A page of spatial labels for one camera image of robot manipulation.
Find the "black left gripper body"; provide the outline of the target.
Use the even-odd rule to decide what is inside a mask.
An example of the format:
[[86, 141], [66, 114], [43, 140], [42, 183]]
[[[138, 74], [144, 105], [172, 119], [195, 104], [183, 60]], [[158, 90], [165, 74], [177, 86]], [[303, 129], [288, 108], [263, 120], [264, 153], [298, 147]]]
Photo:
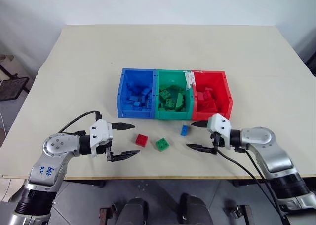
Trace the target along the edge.
[[108, 141], [104, 145], [99, 145], [96, 147], [96, 153], [99, 154], [108, 154], [111, 152], [112, 141]]

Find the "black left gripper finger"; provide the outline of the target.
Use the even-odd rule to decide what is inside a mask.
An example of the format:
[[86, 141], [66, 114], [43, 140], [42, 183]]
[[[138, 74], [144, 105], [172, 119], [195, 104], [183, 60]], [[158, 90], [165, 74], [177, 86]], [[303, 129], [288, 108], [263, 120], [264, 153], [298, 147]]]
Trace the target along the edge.
[[135, 156], [139, 152], [140, 152], [139, 150], [132, 150], [132, 151], [122, 152], [121, 154], [118, 154], [118, 155], [113, 155], [111, 148], [107, 148], [106, 157], [107, 157], [107, 161], [116, 162], [116, 161], [129, 159], [130, 157]]
[[117, 130], [117, 131], [135, 128], [135, 125], [130, 124], [130, 123], [123, 123], [123, 122], [111, 123], [111, 125], [112, 125], [112, 129]]

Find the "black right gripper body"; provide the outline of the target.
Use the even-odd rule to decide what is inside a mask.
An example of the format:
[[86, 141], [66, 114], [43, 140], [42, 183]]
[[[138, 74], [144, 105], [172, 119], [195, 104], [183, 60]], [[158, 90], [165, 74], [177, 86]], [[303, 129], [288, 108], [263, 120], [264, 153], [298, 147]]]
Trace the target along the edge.
[[225, 141], [220, 133], [213, 132], [213, 133], [211, 133], [210, 138], [212, 139], [212, 144], [215, 148], [218, 148], [218, 147], [224, 148], [225, 147]]

